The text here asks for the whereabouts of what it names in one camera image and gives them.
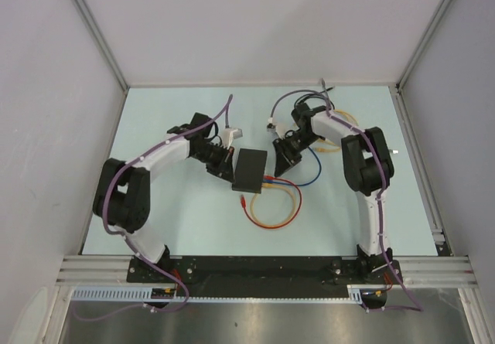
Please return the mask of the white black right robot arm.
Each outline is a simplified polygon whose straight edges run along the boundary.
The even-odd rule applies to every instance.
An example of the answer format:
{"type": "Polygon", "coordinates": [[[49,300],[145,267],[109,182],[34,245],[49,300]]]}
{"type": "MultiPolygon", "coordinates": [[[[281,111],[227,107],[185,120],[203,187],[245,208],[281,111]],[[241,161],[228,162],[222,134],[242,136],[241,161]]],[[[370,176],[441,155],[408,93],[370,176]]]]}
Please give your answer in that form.
{"type": "Polygon", "coordinates": [[[325,107],[311,108],[302,104],[292,110],[297,129],[282,130],[272,118],[267,129],[276,133],[275,176],[285,174],[302,160],[302,152],[318,139],[327,139],[340,147],[343,174],[347,185],[357,195],[360,239],[357,244],[357,275],[366,283],[374,283],[397,271],[393,251],[387,240],[384,204],[387,189],[394,176],[384,133],[380,128],[363,129],[325,107]]]}

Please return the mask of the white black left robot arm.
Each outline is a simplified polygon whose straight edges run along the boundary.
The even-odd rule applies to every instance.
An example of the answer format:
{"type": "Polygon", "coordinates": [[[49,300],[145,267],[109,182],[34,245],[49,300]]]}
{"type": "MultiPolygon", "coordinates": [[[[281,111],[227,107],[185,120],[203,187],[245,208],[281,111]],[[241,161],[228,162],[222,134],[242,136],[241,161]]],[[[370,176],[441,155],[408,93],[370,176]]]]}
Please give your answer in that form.
{"type": "Polygon", "coordinates": [[[109,234],[125,239],[136,257],[146,260],[143,271],[153,281],[164,281],[171,272],[169,248],[147,226],[151,209],[151,184],[166,169],[188,158],[206,165],[211,175],[234,182],[233,140],[242,130],[195,113],[190,123],[167,131],[164,141],[130,161],[108,159],[101,170],[93,213],[109,234]]]}

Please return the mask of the black network switch box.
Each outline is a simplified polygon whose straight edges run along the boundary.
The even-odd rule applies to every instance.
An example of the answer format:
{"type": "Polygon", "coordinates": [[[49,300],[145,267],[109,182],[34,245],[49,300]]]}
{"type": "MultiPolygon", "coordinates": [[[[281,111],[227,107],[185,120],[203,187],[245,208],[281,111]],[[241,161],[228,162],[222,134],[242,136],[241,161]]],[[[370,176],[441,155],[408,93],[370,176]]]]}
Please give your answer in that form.
{"type": "Polygon", "coordinates": [[[265,150],[242,148],[235,165],[232,190],[260,194],[267,158],[265,150]]]}

